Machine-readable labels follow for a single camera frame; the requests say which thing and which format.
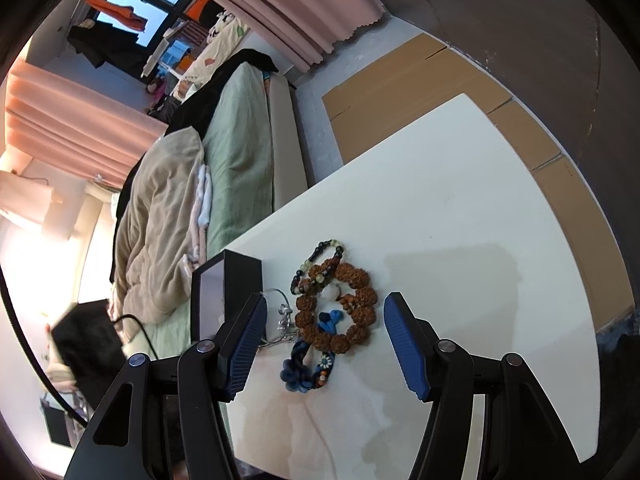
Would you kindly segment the silver bear charm keychain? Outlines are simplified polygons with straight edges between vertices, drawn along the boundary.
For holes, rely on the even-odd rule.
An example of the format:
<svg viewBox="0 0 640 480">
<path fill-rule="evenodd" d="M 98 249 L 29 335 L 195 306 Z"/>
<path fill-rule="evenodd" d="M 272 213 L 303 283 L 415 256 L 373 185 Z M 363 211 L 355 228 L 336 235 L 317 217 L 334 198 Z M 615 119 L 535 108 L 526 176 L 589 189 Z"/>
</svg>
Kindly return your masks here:
<svg viewBox="0 0 640 480">
<path fill-rule="evenodd" d="M 266 288 L 260 292 L 267 306 L 267 313 L 277 317 L 276 332 L 269 335 L 269 325 L 260 340 L 259 348 L 272 348 L 278 344 L 292 344 L 297 337 L 297 328 L 293 321 L 293 309 L 288 296 L 278 288 Z"/>
</svg>

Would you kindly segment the black jewelry box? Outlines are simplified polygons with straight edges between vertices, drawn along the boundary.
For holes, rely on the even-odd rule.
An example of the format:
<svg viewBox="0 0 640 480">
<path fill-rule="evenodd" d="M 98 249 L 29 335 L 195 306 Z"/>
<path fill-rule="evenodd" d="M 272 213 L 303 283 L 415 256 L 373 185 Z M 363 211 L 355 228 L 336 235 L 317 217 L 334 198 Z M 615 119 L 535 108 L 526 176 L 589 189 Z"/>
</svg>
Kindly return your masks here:
<svg viewBox="0 0 640 480">
<path fill-rule="evenodd" d="M 235 318 L 248 297 L 262 291 L 262 262 L 224 249 L 192 275 L 190 336 L 195 342 L 215 336 Z"/>
</svg>

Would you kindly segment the beige blanket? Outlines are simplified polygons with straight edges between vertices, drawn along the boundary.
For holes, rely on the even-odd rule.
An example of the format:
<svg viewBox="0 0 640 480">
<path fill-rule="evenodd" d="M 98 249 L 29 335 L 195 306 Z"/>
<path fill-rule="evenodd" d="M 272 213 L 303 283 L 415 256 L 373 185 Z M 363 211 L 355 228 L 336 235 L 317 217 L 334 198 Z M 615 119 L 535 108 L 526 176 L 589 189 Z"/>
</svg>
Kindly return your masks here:
<svg viewBox="0 0 640 480">
<path fill-rule="evenodd" d="M 190 220 L 204 148 L 193 128 L 157 140 L 132 179 L 116 230 L 114 307 L 158 324 L 189 296 L 180 261 L 192 244 Z"/>
</svg>

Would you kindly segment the pink curtain left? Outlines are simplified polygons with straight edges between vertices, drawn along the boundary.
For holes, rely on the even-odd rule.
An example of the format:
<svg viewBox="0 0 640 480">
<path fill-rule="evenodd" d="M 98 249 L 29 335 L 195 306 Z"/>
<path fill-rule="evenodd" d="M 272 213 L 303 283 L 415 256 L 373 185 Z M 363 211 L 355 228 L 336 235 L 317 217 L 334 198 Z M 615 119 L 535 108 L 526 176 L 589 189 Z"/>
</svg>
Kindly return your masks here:
<svg viewBox="0 0 640 480">
<path fill-rule="evenodd" d="M 108 96 L 17 60 L 6 87 L 6 144 L 93 182 L 121 188 L 166 125 Z"/>
</svg>

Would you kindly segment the black clothing on bed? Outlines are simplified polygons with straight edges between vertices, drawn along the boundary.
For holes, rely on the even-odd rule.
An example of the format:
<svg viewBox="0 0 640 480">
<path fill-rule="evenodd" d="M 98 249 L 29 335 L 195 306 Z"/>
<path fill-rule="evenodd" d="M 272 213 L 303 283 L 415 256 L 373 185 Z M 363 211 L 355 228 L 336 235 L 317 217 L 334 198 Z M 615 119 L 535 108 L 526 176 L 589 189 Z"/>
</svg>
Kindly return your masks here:
<svg viewBox="0 0 640 480">
<path fill-rule="evenodd" d="M 234 72 L 244 63 L 262 73 L 277 73 L 276 64 L 268 54 L 254 49 L 242 49 L 223 62 L 204 86 L 184 101 L 171 117 L 165 136 L 185 128 L 193 128 L 204 138 L 208 125 L 214 117 L 222 90 Z"/>
</svg>

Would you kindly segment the cardboard sheet on floor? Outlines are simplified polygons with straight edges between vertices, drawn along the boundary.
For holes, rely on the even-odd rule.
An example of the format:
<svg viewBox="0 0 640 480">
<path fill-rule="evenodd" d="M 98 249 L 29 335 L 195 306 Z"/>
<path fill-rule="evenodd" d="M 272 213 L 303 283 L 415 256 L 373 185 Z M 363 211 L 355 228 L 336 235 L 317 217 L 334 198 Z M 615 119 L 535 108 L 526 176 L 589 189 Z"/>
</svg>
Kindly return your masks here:
<svg viewBox="0 0 640 480">
<path fill-rule="evenodd" d="M 593 327 L 600 332 L 637 304 L 611 223 L 576 162 L 552 133 L 461 54 L 420 34 L 326 92 L 343 162 L 396 133 L 431 135 L 446 160 L 460 154 L 473 170 L 486 155 L 498 181 L 514 180 L 527 210 L 543 204 L 566 239 L 582 279 Z"/>
</svg>

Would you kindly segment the floral patterned bedding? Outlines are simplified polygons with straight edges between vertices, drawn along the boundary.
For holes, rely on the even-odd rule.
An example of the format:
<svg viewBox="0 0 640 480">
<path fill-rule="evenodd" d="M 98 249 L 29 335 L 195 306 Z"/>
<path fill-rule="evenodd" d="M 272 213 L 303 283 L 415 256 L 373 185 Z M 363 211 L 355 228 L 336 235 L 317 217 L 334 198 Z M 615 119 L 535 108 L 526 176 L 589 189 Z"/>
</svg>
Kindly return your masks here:
<svg viewBox="0 0 640 480">
<path fill-rule="evenodd" d="M 230 58 L 249 31 L 250 26 L 231 12 L 219 14 L 215 25 L 209 29 L 206 46 L 181 76 L 172 95 L 179 101 L 189 99 Z"/>
</svg>

